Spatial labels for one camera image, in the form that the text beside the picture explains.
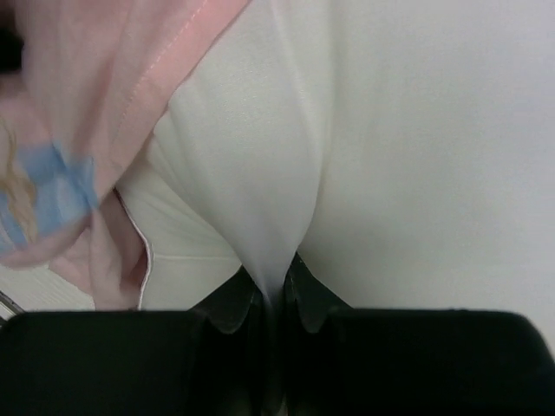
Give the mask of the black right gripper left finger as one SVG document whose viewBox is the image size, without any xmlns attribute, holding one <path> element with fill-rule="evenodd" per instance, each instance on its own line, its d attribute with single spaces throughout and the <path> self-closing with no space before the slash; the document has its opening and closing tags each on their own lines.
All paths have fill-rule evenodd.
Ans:
<svg viewBox="0 0 555 416">
<path fill-rule="evenodd" d="M 1 329 L 1 412 L 257 415 L 263 326 L 243 270 L 186 311 L 17 315 Z"/>
</svg>

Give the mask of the blue printed pillowcase pink inside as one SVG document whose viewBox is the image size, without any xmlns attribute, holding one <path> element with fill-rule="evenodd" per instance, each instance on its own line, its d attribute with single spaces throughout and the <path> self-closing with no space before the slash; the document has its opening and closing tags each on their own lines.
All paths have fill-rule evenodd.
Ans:
<svg viewBox="0 0 555 416">
<path fill-rule="evenodd" d="M 23 42 L 1 78 L 1 262 L 47 264 L 131 309 L 144 240 L 115 187 L 242 1 L 4 1 Z"/>
</svg>

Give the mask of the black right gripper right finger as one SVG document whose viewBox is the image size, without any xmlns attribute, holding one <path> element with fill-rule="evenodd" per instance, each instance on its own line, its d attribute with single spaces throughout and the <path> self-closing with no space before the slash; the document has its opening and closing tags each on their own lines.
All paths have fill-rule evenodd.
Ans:
<svg viewBox="0 0 555 416">
<path fill-rule="evenodd" d="M 353 308 L 300 258 L 284 298 L 291 415 L 554 412 L 554 360 L 522 315 Z"/>
</svg>

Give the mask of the white pillow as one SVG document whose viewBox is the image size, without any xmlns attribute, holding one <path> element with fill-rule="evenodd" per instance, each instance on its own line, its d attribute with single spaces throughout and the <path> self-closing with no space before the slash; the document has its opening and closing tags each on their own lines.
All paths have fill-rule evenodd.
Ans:
<svg viewBox="0 0 555 416">
<path fill-rule="evenodd" d="M 254 1 L 120 184 L 146 309 L 292 257 L 367 307 L 554 308 L 554 4 Z"/>
</svg>

